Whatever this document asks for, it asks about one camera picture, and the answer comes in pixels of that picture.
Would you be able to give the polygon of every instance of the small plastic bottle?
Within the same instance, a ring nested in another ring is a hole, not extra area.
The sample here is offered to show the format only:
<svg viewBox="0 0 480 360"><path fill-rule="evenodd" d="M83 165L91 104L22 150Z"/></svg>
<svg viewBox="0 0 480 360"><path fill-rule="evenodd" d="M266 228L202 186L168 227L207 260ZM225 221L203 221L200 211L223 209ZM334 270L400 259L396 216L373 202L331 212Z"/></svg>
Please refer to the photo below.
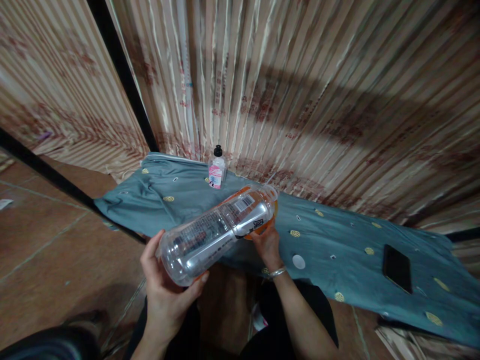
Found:
<svg viewBox="0 0 480 360"><path fill-rule="evenodd" d="M277 190L248 185L199 217L167 231L159 256L171 279L191 285L238 239L260 230L277 213Z"/></svg>
<svg viewBox="0 0 480 360"><path fill-rule="evenodd" d="M227 163L223 157L222 147L217 145L213 150L213 156L208 160L209 185L214 189L220 189L227 175Z"/></svg>

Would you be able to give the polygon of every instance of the blue bedsheet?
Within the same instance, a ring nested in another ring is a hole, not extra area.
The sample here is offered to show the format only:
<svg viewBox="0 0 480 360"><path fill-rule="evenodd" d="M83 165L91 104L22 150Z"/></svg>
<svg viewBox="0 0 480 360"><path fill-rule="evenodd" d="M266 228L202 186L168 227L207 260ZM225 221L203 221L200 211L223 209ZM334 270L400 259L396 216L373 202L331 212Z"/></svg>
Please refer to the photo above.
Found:
<svg viewBox="0 0 480 360"><path fill-rule="evenodd" d="M139 170L95 204L113 221L153 236L253 183L228 172L216 190L207 176L204 163L152 152ZM452 256L445 236L285 193L279 196L276 227L280 255L292 278L310 279L327 297L480 348L480 286ZM383 276L385 244L409 257L413 294ZM304 269L293 265L295 254L305 260ZM253 244L244 239L222 261L258 275L264 268Z"/></svg>

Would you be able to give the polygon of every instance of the barcode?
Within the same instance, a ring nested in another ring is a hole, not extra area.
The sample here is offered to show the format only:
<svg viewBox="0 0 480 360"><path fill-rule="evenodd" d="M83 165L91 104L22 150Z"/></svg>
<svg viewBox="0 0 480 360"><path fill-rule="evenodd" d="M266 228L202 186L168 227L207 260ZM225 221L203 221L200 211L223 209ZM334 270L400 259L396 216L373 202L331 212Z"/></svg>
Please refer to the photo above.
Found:
<svg viewBox="0 0 480 360"><path fill-rule="evenodd" d="M245 209L248 208L253 203L254 203L254 199L250 195L247 195L243 199L238 200L235 203L235 207L238 209L239 212L242 212L242 211L245 211Z"/></svg>

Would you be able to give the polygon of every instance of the hand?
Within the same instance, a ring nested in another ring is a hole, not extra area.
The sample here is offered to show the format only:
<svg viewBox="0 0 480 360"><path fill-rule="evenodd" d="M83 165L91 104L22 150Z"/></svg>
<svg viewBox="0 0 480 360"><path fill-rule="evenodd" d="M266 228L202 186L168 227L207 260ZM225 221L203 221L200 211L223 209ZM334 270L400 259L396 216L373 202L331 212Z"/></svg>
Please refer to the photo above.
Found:
<svg viewBox="0 0 480 360"><path fill-rule="evenodd" d="M152 237L143 251L140 263L146 277L148 300L147 320L143 338L166 349L179 332L190 305L197 299L209 277L204 273L187 290L170 279L160 259L155 256L165 230Z"/></svg>
<svg viewBox="0 0 480 360"><path fill-rule="evenodd" d="M268 225L261 235L251 232L250 236L253 239L258 255L260 255L269 272L272 273L284 266L279 253L280 235L275 229L275 220Z"/></svg>

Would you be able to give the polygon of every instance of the smartphone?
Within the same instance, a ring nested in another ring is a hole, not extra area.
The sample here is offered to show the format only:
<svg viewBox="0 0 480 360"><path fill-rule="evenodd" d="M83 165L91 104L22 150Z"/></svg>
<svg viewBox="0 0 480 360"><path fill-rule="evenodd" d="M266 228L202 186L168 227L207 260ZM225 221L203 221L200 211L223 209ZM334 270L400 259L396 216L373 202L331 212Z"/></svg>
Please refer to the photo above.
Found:
<svg viewBox="0 0 480 360"><path fill-rule="evenodd" d="M390 245L383 251L383 275L407 293L412 293L410 259Z"/></svg>

